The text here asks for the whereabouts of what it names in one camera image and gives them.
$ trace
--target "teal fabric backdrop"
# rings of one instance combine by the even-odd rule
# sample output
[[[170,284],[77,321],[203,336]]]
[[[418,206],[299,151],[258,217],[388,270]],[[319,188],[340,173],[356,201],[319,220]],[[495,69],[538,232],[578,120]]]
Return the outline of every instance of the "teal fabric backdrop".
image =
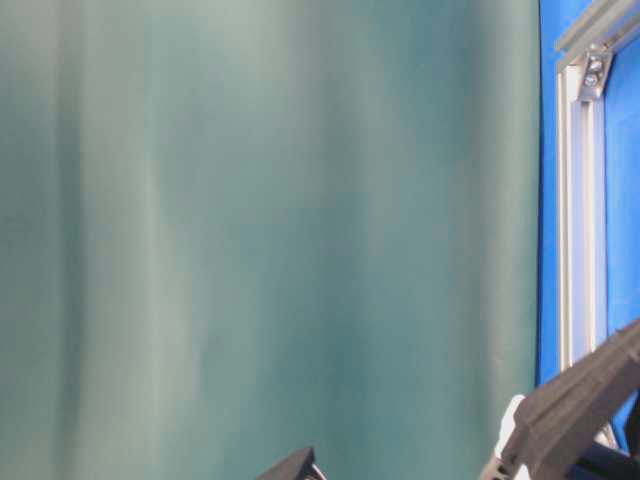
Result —
[[[0,3],[0,478],[473,478],[534,382],[537,15]]]

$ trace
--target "white part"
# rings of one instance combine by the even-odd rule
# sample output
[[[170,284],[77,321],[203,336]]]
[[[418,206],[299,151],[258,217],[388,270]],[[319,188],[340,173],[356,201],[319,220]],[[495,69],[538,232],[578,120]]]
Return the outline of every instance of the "white part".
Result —
[[[320,477],[320,480],[327,480],[327,477],[324,476],[315,463],[311,465],[311,469]]]
[[[502,421],[500,422],[500,437],[498,438],[498,443],[496,443],[496,448],[494,450],[496,457],[498,457],[500,460],[502,460],[502,451],[504,450],[504,447],[507,446],[507,442],[509,441],[509,438],[511,438],[511,434],[516,429],[516,421],[513,419],[513,415],[516,413],[516,410],[524,399],[524,395],[516,395],[515,397],[513,397],[511,399],[511,402],[509,402],[507,410],[504,412]]]
[[[518,473],[513,477],[513,480],[531,480],[531,477],[529,476],[529,469],[526,465],[522,465],[518,469]]]

